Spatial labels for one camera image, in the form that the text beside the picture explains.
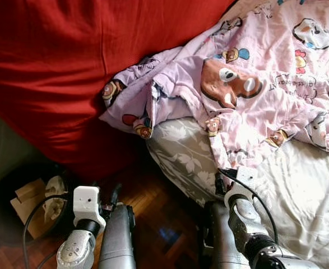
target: wooden floor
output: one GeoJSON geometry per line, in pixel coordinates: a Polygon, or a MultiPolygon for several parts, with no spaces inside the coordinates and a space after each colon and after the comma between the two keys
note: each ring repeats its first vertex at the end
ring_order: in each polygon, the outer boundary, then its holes
{"type": "MultiPolygon", "coordinates": [[[[149,159],[99,183],[103,201],[108,201],[117,182],[123,184],[120,201],[131,205],[136,216],[134,245],[138,269],[195,269],[197,265],[196,224],[201,209],[167,180],[149,159]]],[[[47,237],[28,247],[30,266],[55,251],[63,238],[47,237]]],[[[95,250],[97,268],[101,236],[95,250]]],[[[0,268],[24,268],[21,248],[0,245],[0,268]]],[[[56,268],[55,256],[42,268],[56,268]]]]}

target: wire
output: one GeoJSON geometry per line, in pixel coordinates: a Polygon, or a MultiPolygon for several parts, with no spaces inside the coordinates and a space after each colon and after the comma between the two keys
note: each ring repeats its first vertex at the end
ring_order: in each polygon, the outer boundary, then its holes
{"type": "Polygon", "coordinates": [[[259,197],[259,195],[254,191],[252,190],[249,186],[245,185],[243,182],[237,180],[235,177],[233,177],[232,175],[230,175],[227,171],[225,171],[224,169],[218,169],[218,171],[225,175],[226,177],[230,178],[231,180],[239,183],[240,185],[242,185],[245,189],[249,190],[251,193],[253,193],[253,196],[256,197],[259,202],[261,203],[261,205],[264,207],[265,211],[266,211],[266,214],[268,215],[269,219],[270,219],[270,222],[271,222],[271,226],[272,226],[272,229],[274,231],[274,241],[275,241],[275,244],[279,245],[279,237],[277,236],[277,229],[276,229],[276,225],[275,225],[275,222],[274,222],[274,219],[269,211],[269,209],[266,207],[265,203],[263,202],[263,200],[261,200],[261,198],[259,197]]]}
{"type": "Polygon", "coordinates": [[[42,266],[49,260],[51,259],[55,254],[57,253],[57,249],[55,251],[53,251],[52,253],[48,254],[42,261],[41,263],[38,265],[37,269],[41,269],[42,266]]]}
{"type": "Polygon", "coordinates": [[[29,265],[29,257],[27,255],[27,248],[26,248],[26,232],[27,229],[29,228],[30,222],[34,215],[36,214],[36,211],[47,201],[53,198],[62,198],[64,200],[67,200],[67,194],[55,194],[48,196],[44,198],[38,205],[35,206],[35,208],[32,210],[31,214],[26,220],[25,227],[24,227],[24,232],[22,233],[22,251],[24,252],[24,260],[25,260],[25,268],[30,269],[29,265]]]}

